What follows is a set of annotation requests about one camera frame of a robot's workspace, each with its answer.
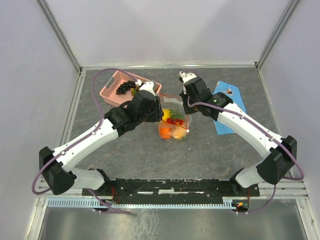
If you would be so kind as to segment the green longan bunch toy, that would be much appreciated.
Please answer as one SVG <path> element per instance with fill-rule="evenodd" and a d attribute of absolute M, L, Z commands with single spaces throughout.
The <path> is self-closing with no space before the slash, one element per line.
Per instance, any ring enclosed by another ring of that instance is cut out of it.
<path fill-rule="evenodd" d="M 140 87 L 136 85 L 135 87 L 132 87 L 129 91 L 130 91 L 130 94 L 134 97 L 139 90 L 140 90 Z"/>

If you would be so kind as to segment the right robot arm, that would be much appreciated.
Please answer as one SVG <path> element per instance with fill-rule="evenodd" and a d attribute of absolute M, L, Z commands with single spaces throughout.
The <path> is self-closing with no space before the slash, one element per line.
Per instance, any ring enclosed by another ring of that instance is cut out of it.
<path fill-rule="evenodd" d="M 226 94 L 212 93 L 204 80 L 194 73 L 181 72 L 179 81 L 183 84 L 180 96 L 186 114 L 200 112 L 231 128 L 263 158 L 260 163 L 243 168 L 234 175 L 235 180 L 229 183 L 231 193 L 240 196 L 252 185 L 261 182 L 277 185 L 285 178 L 297 157 L 297 140 L 294 137 L 282 137 L 265 128 Z"/>

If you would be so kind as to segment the small red fruits toy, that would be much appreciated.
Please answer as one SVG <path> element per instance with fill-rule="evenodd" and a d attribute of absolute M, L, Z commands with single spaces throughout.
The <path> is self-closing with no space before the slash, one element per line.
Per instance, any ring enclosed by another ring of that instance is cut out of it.
<path fill-rule="evenodd" d="M 172 108 L 170 108 L 171 111 L 171 118 L 167 119 L 167 123 L 169 124 L 173 124 L 173 125 L 179 125 L 182 126 L 185 121 L 184 121 L 184 115 L 179 112 L 179 110 L 173 110 Z"/>

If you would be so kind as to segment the dark grape bunch toy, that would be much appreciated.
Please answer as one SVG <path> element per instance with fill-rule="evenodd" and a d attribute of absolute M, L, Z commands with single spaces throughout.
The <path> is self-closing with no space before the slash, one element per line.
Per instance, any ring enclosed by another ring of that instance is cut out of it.
<path fill-rule="evenodd" d="M 134 88 L 135 86 L 136 83 L 134 81 L 125 81 L 116 89 L 116 95 L 125 95 L 127 92 L 130 92 L 131 88 Z"/>

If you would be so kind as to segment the yellow lemon toy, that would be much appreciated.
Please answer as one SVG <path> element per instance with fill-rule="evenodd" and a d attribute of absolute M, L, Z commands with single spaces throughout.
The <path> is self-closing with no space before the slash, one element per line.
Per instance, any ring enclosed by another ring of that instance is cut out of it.
<path fill-rule="evenodd" d="M 166 122 L 168 119 L 171 118 L 171 111 L 170 111 L 170 109 L 163 109 L 162 111 L 163 111 L 162 120 L 163 120 L 164 122 Z"/>

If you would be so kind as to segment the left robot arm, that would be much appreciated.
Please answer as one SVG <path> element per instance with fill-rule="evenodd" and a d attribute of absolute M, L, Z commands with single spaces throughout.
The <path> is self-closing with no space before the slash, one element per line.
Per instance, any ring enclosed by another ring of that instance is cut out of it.
<path fill-rule="evenodd" d="M 147 90 L 132 100 L 111 108 L 92 128 L 72 141 L 51 150 L 39 151 L 39 170 L 49 191 L 61 195 L 71 188 L 89 188 L 106 195 L 111 183 L 101 170 L 77 169 L 76 165 L 102 145 L 134 130 L 141 123 L 160 122 L 163 117 L 160 98 Z"/>

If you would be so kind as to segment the orange persimmon toy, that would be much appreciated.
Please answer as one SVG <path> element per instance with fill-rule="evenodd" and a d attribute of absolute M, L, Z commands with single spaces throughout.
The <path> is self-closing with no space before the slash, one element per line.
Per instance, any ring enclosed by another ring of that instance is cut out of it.
<path fill-rule="evenodd" d="M 161 139 L 169 140 L 172 138 L 172 130 L 170 127 L 159 127 L 158 134 Z"/>

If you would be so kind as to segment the clear zip top bag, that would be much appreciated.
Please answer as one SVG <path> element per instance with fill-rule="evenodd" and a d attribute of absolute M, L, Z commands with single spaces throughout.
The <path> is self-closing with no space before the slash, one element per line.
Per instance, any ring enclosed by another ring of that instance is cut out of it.
<path fill-rule="evenodd" d="M 192 117 L 185 113 L 179 96 L 159 94 L 163 117 L 158 123 L 158 135 L 166 141 L 184 140 L 190 133 Z"/>

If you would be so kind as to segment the yellow orange peach toy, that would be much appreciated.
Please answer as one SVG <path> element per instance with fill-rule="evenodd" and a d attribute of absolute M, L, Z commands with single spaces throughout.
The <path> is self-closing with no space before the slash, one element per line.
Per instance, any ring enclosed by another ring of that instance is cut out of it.
<path fill-rule="evenodd" d="M 187 136 L 187 134 L 189 133 L 188 129 L 185 129 L 183 127 L 177 127 L 172 131 L 172 137 L 175 140 L 182 140 L 183 138 L 185 138 Z"/>

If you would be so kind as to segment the blue cartoon cloth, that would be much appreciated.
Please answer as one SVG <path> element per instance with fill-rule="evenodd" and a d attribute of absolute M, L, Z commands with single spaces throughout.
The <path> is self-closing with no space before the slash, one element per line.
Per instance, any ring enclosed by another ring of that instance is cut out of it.
<path fill-rule="evenodd" d="M 247 112 L 245 104 L 243 102 L 240 90 L 237 86 L 234 86 L 232 84 L 223 82 L 223 81 L 218 81 L 215 89 L 213 91 L 213 94 L 217 94 L 218 92 L 221 92 L 225 95 L 227 95 L 229 98 L 231 98 L 237 105 L 238 107 L 243 110 L 245 113 Z M 234 134 L 235 131 L 232 130 L 231 128 L 227 127 L 226 125 L 215 121 L 214 126 L 217 132 L 218 136 L 221 135 L 229 135 L 229 134 Z"/>

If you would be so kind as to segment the pink plastic basket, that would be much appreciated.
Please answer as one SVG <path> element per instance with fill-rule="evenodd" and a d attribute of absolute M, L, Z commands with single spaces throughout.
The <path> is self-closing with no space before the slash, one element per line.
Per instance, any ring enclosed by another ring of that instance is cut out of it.
<path fill-rule="evenodd" d="M 133 73 L 129 74 L 134 76 L 134 78 L 117 70 L 107 81 L 107 83 L 99 93 L 99 95 L 107 104 L 118 107 L 120 104 L 132 100 L 134 96 L 130 91 L 127 91 L 125 94 L 116 94 L 116 91 L 121 84 L 128 81 L 134 81 L 135 79 L 141 80 L 142 83 L 149 80 Z"/>

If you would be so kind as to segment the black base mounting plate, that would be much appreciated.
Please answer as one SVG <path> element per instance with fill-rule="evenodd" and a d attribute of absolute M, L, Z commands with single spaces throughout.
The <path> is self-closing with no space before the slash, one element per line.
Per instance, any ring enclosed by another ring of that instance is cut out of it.
<path fill-rule="evenodd" d="M 116 204 L 187 205 L 221 204 L 224 197 L 259 197 L 257 184 L 241 187 L 235 180 L 210 179 L 124 179 L 109 180 L 93 191 L 111 197 Z"/>

